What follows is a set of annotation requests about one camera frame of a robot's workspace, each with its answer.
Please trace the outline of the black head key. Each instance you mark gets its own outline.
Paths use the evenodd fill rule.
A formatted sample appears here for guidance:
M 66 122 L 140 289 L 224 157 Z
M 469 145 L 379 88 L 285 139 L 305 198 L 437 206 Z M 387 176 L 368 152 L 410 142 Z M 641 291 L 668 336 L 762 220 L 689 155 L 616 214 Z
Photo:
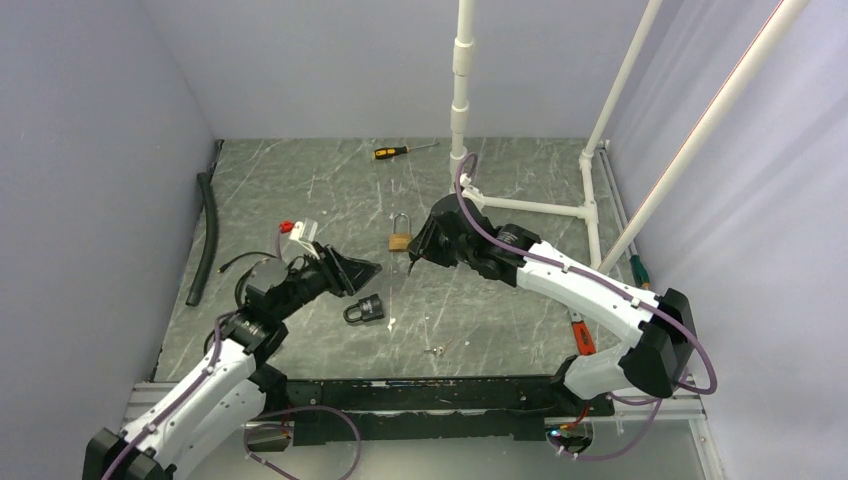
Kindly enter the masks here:
M 418 258 L 418 257 L 415 257 L 415 258 L 411 258 L 411 259 L 410 259 L 409 264 L 408 264 L 408 267 L 407 267 L 407 270 L 406 270 L 406 276 L 407 276 L 407 277 L 411 275 L 412 270 L 413 270 L 413 268 L 414 268 L 414 265 L 418 262 L 418 260 L 419 260 L 419 258 Z

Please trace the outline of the black padlock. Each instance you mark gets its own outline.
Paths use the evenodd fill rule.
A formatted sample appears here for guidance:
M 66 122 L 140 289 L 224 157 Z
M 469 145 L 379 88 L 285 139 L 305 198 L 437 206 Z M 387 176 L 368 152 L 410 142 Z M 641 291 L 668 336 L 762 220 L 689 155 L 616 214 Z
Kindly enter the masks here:
M 343 319 L 348 324 L 371 322 L 385 317 L 383 302 L 378 294 L 359 299 L 343 311 Z

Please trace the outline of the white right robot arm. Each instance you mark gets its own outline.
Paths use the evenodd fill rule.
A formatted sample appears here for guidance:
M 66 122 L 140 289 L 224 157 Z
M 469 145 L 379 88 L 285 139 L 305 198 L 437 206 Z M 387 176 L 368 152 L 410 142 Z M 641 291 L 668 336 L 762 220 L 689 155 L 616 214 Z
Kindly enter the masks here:
M 603 393 L 636 388 L 669 398 L 682 386 L 697 339 L 689 299 L 630 287 L 571 259 L 536 233 L 495 227 L 469 200 L 440 199 L 408 247 L 412 262 L 465 264 L 501 281 L 555 300 L 595 320 L 619 342 L 592 355 L 568 358 L 556 373 L 551 401 L 574 415 Z

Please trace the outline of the silver key bunch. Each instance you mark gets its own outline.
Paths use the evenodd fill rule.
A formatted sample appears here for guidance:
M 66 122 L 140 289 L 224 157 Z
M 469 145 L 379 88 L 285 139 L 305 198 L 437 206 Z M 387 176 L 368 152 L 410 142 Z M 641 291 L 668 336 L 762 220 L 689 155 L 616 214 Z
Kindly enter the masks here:
M 450 347 L 451 343 L 452 340 L 448 340 L 443 344 L 428 347 L 424 350 L 424 352 L 434 358 L 442 357 L 446 353 L 447 349 Z

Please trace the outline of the brass padlock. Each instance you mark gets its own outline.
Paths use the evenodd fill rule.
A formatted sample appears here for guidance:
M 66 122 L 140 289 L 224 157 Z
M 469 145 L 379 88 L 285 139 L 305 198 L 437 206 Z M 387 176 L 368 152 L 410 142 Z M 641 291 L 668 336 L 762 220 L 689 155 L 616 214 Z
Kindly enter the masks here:
M 394 213 L 391 217 L 392 229 L 388 236 L 388 251 L 392 253 L 406 252 L 413 239 L 410 217 L 402 212 Z

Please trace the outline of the yellow black screwdriver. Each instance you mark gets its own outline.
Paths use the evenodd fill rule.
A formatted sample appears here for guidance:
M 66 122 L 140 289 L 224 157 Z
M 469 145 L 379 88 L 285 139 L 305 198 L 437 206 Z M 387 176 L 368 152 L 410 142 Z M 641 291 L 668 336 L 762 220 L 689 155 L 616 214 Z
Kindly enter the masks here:
M 400 145 L 400 146 L 380 147 L 380 148 L 377 148 L 373 151 L 372 158 L 374 160 L 387 160 L 387 159 L 391 159 L 391 158 L 394 158 L 394 157 L 397 157 L 397 156 L 406 155 L 406 154 L 408 154 L 412 151 L 415 151 L 415 150 L 427 149 L 427 148 L 431 148 L 431 147 L 435 147 L 435 146 L 439 146 L 439 145 L 440 145 L 440 142 L 435 141 L 435 142 L 431 142 L 431 143 L 428 143 L 428 144 L 415 145 L 415 146 Z

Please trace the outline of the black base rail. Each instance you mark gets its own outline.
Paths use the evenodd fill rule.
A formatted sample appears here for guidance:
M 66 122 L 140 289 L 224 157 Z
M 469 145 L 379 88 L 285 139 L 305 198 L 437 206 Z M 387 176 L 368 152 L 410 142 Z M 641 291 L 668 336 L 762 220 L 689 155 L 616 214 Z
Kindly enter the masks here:
M 577 417 L 610 417 L 603 395 L 569 400 L 548 375 L 289 379 L 269 392 L 261 420 L 282 420 L 297 446 L 363 440 L 510 437 L 541 441 Z

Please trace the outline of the white pvc pipe frame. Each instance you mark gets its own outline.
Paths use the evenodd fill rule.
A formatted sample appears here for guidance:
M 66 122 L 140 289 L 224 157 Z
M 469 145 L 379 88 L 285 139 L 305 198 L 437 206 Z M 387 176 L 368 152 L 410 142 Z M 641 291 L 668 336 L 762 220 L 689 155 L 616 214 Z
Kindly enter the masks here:
M 475 48 L 473 33 L 474 5 L 475 3 L 473 1 L 461 0 L 458 2 L 456 36 L 453 46 L 450 172 L 453 174 L 453 186 L 451 190 L 459 195 L 461 195 L 459 180 L 460 175 L 463 173 L 461 162 L 470 157 L 468 148 L 465 146 L 465 134 L 470 110 L 468 76 L 471 71 L 471 61 Z M 668 192 L 694 159 L 694 156 L 700 151 L 703 144 L 723 120 L 731 107 L 735 105 L 739 96 L 744 92 L 755 74 L 760 71 L 765 60 L 768 59 L 789 28 L 798 19 L 801 12 L 808 6 L 808 3 L 806 1 L 780 1 L 776 4 L 773 11 L 764 21 L 750 44 L 708 102 L 704 111 L 698 117 L 642 204 L 637 208 L 633 218 L 624 227 L 624 230 L 609 252 L 603 254 L 600 245 L 597 204 L 592 180 L 592 158 L 662 6 L 662 0 L 648 1 L 645 4 L 639 24 L 603 108 L 579 156 L 584 203 L 581 206 L 565 206 L 486 196 L 486 206 L 493 208 L 582 219 L 587 227 L 590 265 L 593 269 L 602 273 L 607 273 L 611 270 L 626 248 L 632 243 L 638 233 L 640 233 L 659 204 L 664 200 Z

